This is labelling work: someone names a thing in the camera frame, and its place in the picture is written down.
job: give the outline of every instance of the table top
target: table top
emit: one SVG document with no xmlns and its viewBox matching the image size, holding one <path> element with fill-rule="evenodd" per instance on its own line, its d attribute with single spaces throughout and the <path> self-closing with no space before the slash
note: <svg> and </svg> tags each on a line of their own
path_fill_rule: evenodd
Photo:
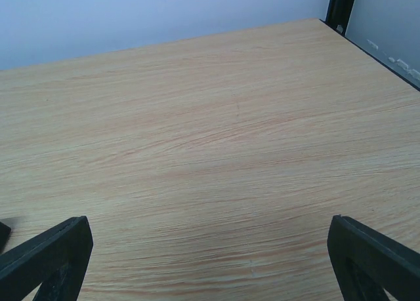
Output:
<svg viewBox="0 0 420 301">
<path fill-rule="evenodd" d="M 0 81 L 7 248 L 88 216 L 80 300 L 339 300 L 334 214 L 420 251 L 420 94 L 319 20 Z"/>
</svg>

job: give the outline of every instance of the wooden table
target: wooden table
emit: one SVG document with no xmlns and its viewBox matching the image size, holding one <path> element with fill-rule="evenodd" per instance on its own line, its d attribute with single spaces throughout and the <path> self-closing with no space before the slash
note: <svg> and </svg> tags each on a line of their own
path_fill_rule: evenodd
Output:
<svg viewBox="0 0 420 301">
<path fill-rule="evenodd" d="M 87 215 L 80 300 L 340 300 L 334 214 L 420 251 L 420 94 L 319 20 L 0 82 L 8 249 Z"/>
</svg>

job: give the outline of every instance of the white wall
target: white wall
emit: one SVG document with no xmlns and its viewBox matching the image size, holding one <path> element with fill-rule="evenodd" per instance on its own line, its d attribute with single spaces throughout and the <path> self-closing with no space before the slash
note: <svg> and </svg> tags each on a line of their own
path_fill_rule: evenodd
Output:
<svg viewBox="0 0 420 301">
<path fill-rule="evenodd" d="M 0 0 L 0 69 L 316 17 L 329 0 Z"/>
<path fill-rule="evenodd" d="M 346 37 L 420 86 L 420 0 L 355 0 Z M 404 70 L 389 58 L 405 62 Z"/>
</svg>

